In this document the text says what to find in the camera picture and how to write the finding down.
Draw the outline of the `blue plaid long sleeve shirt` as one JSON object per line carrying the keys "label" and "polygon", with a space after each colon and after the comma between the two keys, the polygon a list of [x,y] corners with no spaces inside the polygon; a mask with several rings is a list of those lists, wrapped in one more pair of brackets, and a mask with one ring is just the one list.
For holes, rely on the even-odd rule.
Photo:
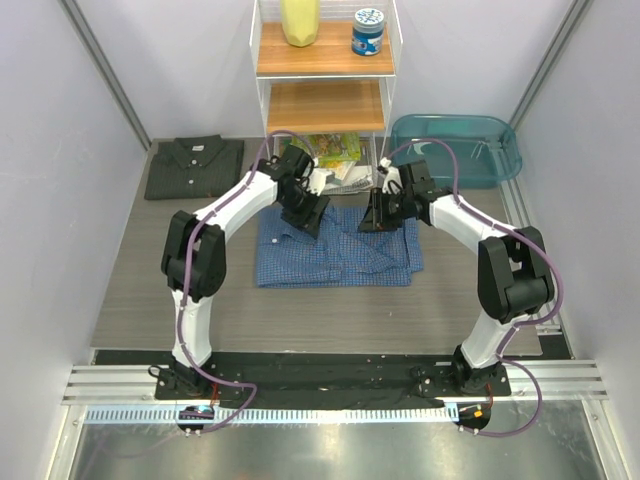
{"label": "blue plaid long sleeve shirt", "polygon": [[417,222],[391,232],[358,230],[363,207],[329,206],[317,238],[281,219],[259,215],[255,281],[260,288],[404,287],[424,269]]}

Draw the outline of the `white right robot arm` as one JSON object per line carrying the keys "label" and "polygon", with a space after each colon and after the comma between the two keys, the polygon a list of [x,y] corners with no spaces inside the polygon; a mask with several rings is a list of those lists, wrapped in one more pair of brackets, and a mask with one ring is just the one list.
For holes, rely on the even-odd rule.
{"label": "white right robot arm", "polygon": [[475,394],[496,375],[518,327],[556,295],[543,237],[534,227],[516,229],[499,222],[470,206],[455,189],[437,186],[422,161],[395,167],[383,159],[378,172],[383,183],[370,193],[361,232],[394,231],[408,219],[420,220],[449,234],[477,258],[481,311],[451,362],[455,389]]}

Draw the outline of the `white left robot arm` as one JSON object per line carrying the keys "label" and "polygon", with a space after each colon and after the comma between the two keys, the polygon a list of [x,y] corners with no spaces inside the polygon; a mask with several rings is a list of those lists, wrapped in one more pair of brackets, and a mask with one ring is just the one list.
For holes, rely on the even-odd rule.
{"label": "white left robot arm", "polygon": [[214,295],[227,274],[227,243],[252,217],[278,203],[282,220],[317,238],[329,198],[321,193],[317,159],[290,145],[279,156],[257,159],[249,172],[218,200],[194,213],[177,212],[170,221],[161,271],[175,307],[175,342],[169,367],[158,386],[190,398],[205,397],[216,382],[205,368]]}

